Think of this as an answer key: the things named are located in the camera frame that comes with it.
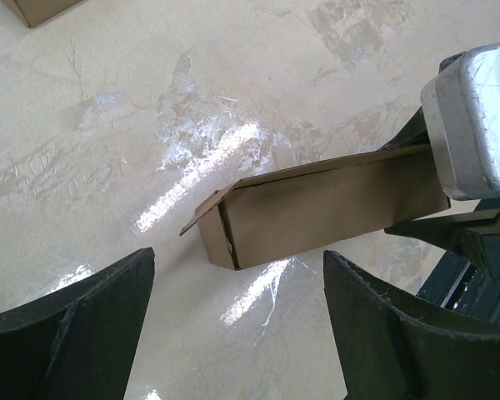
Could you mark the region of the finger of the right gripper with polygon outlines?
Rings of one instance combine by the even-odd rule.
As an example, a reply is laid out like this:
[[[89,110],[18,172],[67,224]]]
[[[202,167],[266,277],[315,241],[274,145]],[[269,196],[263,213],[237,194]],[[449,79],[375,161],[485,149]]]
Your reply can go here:
[[[430,141],[423,110],[419,108],[401,128],[401,130],[392,139],[379,148],[379,151],[426,145],[429,143]]]

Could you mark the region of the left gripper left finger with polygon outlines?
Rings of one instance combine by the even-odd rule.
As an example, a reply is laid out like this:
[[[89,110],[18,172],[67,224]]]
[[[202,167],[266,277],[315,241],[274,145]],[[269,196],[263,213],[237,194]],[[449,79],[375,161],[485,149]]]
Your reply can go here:
[[[0,399],[122,399],[153,288],[142,248],[0,313]]]

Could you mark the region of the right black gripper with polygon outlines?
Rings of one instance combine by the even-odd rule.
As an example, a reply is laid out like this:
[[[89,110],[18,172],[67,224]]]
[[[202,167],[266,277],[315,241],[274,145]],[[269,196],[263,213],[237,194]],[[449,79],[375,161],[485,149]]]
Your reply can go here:
[[[445,251],[417,295],[464,316],[500,325],[500,199],[473,212],[401,222],[385,233]]]

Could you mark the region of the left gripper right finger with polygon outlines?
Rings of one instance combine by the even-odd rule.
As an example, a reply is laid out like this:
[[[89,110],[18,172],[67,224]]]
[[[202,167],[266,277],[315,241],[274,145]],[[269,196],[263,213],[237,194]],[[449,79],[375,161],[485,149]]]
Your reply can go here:
[[[500,325],[438,307],[323,254],[349,399],[500,399]]]

